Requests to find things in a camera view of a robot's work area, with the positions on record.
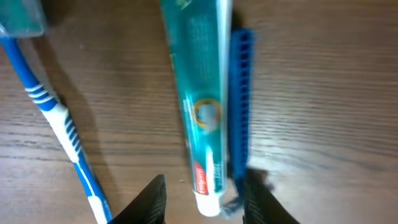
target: blue comb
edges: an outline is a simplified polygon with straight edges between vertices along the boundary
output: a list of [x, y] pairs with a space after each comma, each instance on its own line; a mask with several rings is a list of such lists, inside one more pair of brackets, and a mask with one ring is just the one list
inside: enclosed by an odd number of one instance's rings
[[232, 178], [239, 196], [223, 206], [222, 211], [226, 218], [242, 208], [244, 201], [253, 45], [254, 36], [251, 29], [232, 32], [228, 83], [228, 151]]

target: wooden surface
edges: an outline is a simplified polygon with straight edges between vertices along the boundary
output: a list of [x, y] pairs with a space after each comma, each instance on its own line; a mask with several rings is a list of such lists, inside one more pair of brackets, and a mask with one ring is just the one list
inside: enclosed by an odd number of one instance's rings
[[[50, 29], [20, 45], [67, 102], [113, 213], [165, 174], [168, 223], [241, 223], [197, 211], [158, 0], [44, 3]], [[301, 223], [395, 223], [398, 2], [235, 6], [257, 36], [251, 165]], [[3, 51], [0, 208], [1, 223], [95, 222]]]

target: blue and white toothbrush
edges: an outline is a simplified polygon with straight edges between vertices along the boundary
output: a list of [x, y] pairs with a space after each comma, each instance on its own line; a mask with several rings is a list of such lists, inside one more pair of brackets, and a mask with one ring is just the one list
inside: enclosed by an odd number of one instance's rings
[[28, 92], [33, 102], [39, 107], [50, 123], [55, 135], [58, 137], [69, 159], [72, 161], [87, 195], [91, 209], [94, 212], [96, 221], [99, 224], [110, 222], [112, 220], [111, 211], [106, 202], [105, 195], [85, 159], [85, 154], [76, 127], [69, 115], [68, 108], [50, 95], [43, 84], [36, 79], [32, 70], [26, 63], [16, 39], [3, 37], [1, 38], [1, 42], [12, 66], [25, 87], [25, 91]]

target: toothpaste cap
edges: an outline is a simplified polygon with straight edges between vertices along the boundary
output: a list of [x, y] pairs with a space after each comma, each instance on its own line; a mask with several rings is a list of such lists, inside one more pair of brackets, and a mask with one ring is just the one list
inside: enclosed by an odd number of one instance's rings
[[215, 217], [220, 213], [220, 197], [217, 194], [202, 195], [196, 192], [199, 212], [207, 217]]

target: teal toothpaste tube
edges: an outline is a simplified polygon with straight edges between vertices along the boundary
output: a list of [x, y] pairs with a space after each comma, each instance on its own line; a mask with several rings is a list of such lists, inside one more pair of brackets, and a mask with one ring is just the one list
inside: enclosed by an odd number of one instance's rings
[[229, 0], [160, 0], [199, 212], [226, 189]]

